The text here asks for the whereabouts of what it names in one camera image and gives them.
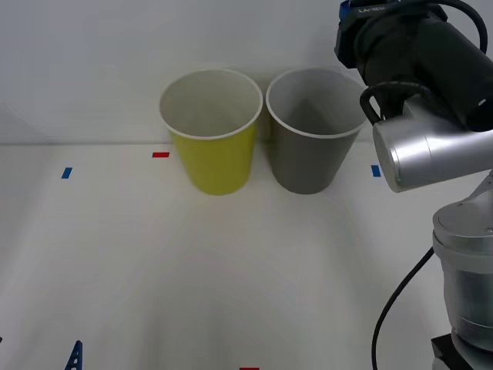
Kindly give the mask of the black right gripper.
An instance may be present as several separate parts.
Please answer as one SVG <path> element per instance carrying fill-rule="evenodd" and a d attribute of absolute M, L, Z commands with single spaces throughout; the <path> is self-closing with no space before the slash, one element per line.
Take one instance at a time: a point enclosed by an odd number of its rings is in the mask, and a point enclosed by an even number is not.
<path fill-rule="evenodd" d="M 395 1 L 344 0 L 339 8 L 338 60 L 349 69 L 396 69 L 400 62 L 395 45 L 397 17 L 389 15 L 369 28 L 364 25 L 395 5 Z"/>

